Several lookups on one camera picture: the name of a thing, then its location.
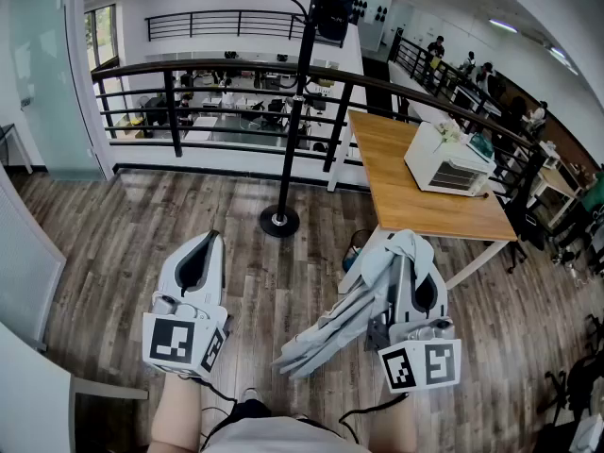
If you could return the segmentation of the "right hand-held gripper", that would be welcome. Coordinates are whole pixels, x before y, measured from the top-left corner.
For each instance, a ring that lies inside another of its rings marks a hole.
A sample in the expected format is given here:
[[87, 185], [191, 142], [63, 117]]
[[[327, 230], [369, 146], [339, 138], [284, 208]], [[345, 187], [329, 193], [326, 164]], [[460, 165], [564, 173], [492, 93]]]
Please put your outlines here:
[[452, 321], [446, 317], [445, 281], [438, 271], [431, 271], [424, 283], [428, 285], [426, 311], [416, 298], [412, 260], [397, 257], [394, 261], [394, 323], [387, 326], [381, 320], [372, 319], [367, 328], [367, 348], [377, 352], [386, 387], [391, 392], [424, 391], [460, 382], [461, 340], [456, 337]]

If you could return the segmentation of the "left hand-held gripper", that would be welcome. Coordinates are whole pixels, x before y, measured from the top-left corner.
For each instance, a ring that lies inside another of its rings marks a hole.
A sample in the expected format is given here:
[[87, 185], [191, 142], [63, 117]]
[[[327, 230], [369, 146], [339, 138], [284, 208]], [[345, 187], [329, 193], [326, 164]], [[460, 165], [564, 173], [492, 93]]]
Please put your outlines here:
[[[145, 363], [185, 377], [211, 376], [231, 319], [224, 307], [215, 306], [221, 304], [225, 285], [224, 253], [221, 234], [210, 230], [185, 242], [163, 263], [159, 293], [153, 295], [151, 311], [143, 315]], [[193, 294], [205, 305], [173, 297]]]

